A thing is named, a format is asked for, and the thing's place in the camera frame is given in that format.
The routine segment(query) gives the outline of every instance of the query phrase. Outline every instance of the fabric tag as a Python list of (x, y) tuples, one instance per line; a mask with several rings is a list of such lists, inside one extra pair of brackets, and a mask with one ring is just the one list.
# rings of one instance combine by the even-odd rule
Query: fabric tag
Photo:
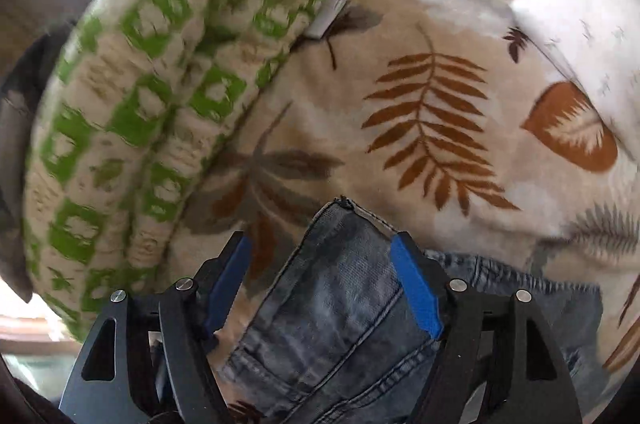
[(346, 4), (347, 0), (323, 0), (318, 15), (303, 32), (303, 37), (315, 40), (322, 39)]

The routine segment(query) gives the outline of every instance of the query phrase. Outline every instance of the metal screw head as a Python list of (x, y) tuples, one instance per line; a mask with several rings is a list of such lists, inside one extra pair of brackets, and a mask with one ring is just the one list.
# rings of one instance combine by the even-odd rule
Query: metal screw head
[(124, 290), (116, 290), (116, 292), (111, 294), (111, 301), (113, 303), (120, 303), (124, 298), (127, 297), (127, 293)]
[(518, 290), (516, 292), (516, 298), (523, 303), (529, 303), (531, 301), (531, 294), (526, 290)]
[(177, 282), (175, 282), (175, 287), (178, 290), (189, 290), (193, 287), (193, 280), (191, 278), (178, 279)]
[(449, 288), (454, 292), (464, 292), (466, 290), (466, 283), (462, 279), (452, 279), (449, 282)]

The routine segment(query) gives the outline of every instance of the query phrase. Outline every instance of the green geometric pattern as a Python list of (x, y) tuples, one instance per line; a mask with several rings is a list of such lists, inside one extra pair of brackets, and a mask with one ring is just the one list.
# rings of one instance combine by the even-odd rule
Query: green geometric pattern
[(90, 7), (40, 103), (24, 193), (31, 277), (76, 338), (113, 290), (153, 287), (204, 169), (320, 2)]

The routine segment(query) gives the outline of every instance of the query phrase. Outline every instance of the gray fabric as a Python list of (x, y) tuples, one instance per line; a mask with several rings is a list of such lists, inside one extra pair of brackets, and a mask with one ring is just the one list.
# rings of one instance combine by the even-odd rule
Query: gray fabric
[(24, 160), (40, 97), (74, 24), (56, 26), (35, 41), (0, 86), (0, 277), (27, 302), (33, 287), (20, 226)]
[[(438, 343), (415, 324), (389, 240), (361, 212), (341, 200), (316, 216), (223, 368), (274, 422), (403, 422), (433, 364)], [(566, 357), (582, 412), (597, 404), (608, 377), (596, 358), (596, 286), (426, 253), (480, 292), (529, 290)]]

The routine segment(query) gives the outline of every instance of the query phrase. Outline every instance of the denim jeans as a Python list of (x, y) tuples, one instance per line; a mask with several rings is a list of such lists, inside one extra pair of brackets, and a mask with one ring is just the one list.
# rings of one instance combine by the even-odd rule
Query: denim jeans
[[(411, 413), (439, 343), (414, 321), (390, 263), (391, 232), (345, 198), (314, 218), (222, 371), (270, 422), (387, 424)], [(598, 403), (608, 376), (596, 357), (596, 286), (551, 282), (479, 256), (425, 253), (479, 292), (531, 292), (582, 413)]]

